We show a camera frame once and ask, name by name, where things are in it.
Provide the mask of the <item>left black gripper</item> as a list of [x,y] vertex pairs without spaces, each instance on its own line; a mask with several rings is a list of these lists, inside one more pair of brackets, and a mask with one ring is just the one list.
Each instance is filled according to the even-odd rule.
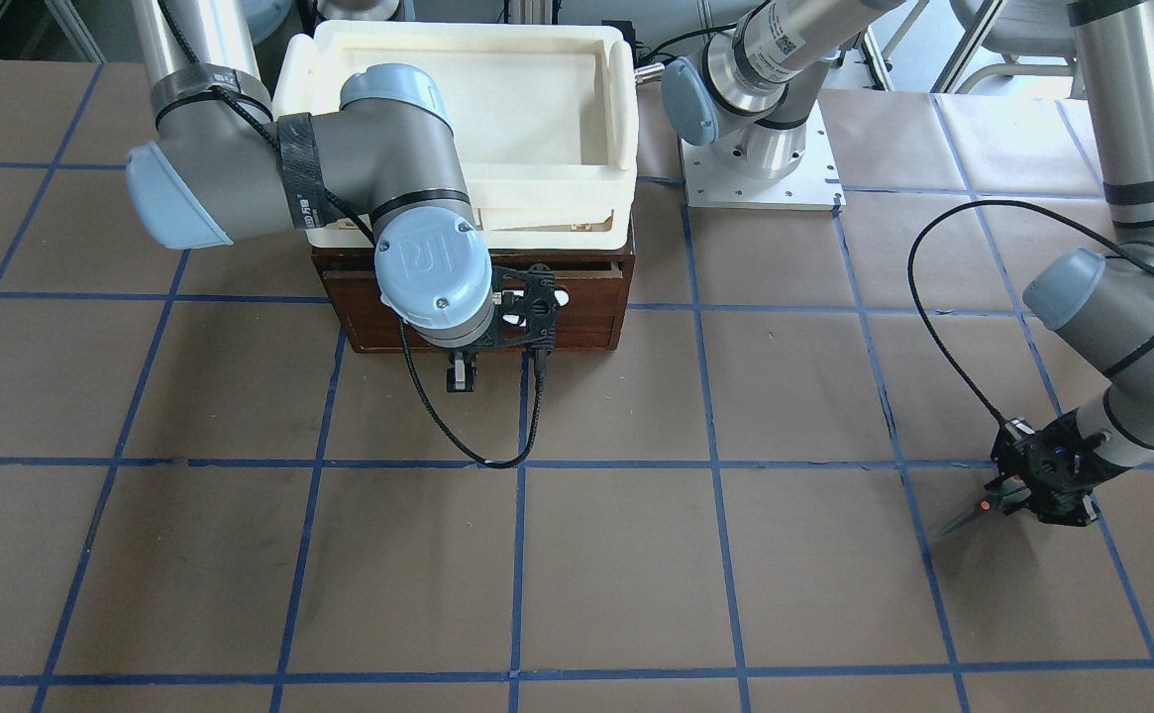
[[1099,435],[1081,437],[1076,414],[1058,416],[1040,430],[1022,416],[1005,421],[992,445],[998,475],[984,485],[995,497],[995,510],[1010,516],[1025,509],[1039,521],[1070,527],[1097,521],[1092,501],[1096,485],[1087,480],[1084,456],[1101,443]]

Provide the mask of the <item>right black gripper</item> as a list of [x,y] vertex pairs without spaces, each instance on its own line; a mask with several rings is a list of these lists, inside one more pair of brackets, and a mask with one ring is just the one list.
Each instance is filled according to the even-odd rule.
[[467,344],[454,345],[450,340],[433,342],[436,348],[447,353],[445,391],[465,393],[475,389],[478,356],[486,351],[499,347],[496,338],[489,331],[480,335]]

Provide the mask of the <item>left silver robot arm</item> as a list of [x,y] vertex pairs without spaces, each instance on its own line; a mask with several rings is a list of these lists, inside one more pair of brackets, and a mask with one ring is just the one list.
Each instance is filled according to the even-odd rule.
[[[730,32],[664,63],[673,128],[695,148],[730,148],[744,174],[787,174],[788,159],[762,159],[760,143],[804,122],[822,61],[894,8],[893,1],[754,6]],[[1042,429],[992,410],[997,476],[947,532],[1020,510],[1046,524],[1085,527],[1097,521],[1099,485],[1154,459],[1154,1],[1067,1],[1065,9],[1114,231],[1111,238],[1088,231],[1102,252],[1061,256],[1024,290],[1022,302],[1109,385]]]

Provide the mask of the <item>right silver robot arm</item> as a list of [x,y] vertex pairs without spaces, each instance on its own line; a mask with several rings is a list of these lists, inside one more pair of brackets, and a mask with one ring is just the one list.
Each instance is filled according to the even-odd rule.
[[482,338],[493,265],[473,224],[454,123],[424,69],[377,63],[332,113],[277,117],[237,1],[137,1],[157,138],[127,186],[171,250],[358,223],[383,303],[445,351]]

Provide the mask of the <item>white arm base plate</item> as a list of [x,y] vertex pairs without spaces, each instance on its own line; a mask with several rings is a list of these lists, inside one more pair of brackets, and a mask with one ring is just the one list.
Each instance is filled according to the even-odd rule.
[[847,204],[820,105],[803,125],[750,125],[715,144],[680,143],[690,207],[834,211]]

